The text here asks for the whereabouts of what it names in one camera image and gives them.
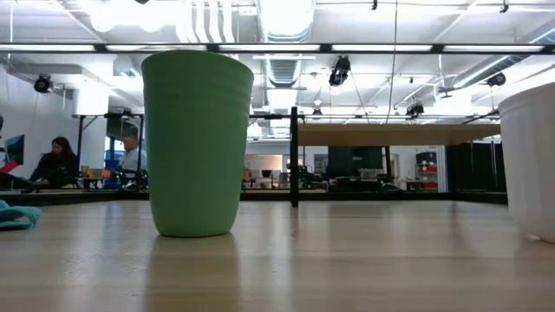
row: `dark hair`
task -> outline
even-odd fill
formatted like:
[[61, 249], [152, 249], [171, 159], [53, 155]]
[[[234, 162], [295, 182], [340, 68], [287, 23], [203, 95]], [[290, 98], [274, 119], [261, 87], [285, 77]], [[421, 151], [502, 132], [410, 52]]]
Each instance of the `dark hair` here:
[[59, 136], [52, 140], [52, 144], [56, 143], [57, 145], [62, 147], [62, 158], [76, 158], [73, 150], [71, 149], [71, 145], [69, 144], [68, 139]]

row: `table surface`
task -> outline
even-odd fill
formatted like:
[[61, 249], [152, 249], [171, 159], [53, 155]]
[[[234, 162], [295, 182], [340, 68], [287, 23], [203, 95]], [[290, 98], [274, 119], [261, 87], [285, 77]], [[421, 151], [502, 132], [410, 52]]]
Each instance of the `table surface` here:
[[507, 208], [241, 203], [232, 233], [157, 235], [147, 201], [0, 232], [2, 311], [553, 311], [555, 245]]

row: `person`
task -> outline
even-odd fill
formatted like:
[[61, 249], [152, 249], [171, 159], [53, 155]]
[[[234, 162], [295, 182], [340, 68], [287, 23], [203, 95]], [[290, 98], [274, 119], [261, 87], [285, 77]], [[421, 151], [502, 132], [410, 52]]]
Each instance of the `person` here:
[[[136, 172], [139, 163], [139, 139], [134, 134], [128, 134], [123, 138], [123, 149], [125, 154], [121, 157], [118, 166], [123, 170], [131, 170]], [[147, 153], [144, 147], [140, 151], [140, 169], [147, 169]], [[134, 177], [134, 174], [126, 174], [126, 176]]]
[[60, 136], [52, 140], [52, 151], [45, 153], [38, 162], [29, 180], [52, 187], [62, 187], [75, 183], [77, 156], [73, 153], [68, 139]]

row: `white pillar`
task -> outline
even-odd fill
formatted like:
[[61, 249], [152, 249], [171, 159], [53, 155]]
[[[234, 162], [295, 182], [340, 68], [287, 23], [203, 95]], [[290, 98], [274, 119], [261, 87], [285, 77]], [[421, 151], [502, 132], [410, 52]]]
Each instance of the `white pillar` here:
[[[76, 114], [105, 114], [108, 112], [109, 90], [98, 85], [89, 84], [74, 92]], [[92, 119], [87, 118], [87, 125]], [[104, 168], [104, 143], [106, 126], [104, 118], [94, 120], [83, 131], [81, 146], [81, 165], [91, 168]]]
[[555, 243], [555, 83], [499, 104], [509, 211], [520, 229]]

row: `man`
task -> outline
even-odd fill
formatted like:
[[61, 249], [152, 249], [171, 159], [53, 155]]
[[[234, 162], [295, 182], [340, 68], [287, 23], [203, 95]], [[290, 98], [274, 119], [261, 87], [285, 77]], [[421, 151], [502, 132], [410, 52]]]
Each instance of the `man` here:
[[[125, 154], [121, 157], [118, 166], [124, 170], [137, 171], [137, 165], [139, 162], [139, 139], [135, 134], [126, 135], [123, 138], [123, 149], [125, 149]], [[140, 151], [140, 169], [147, 169], [147, 153], [144, 147]]]

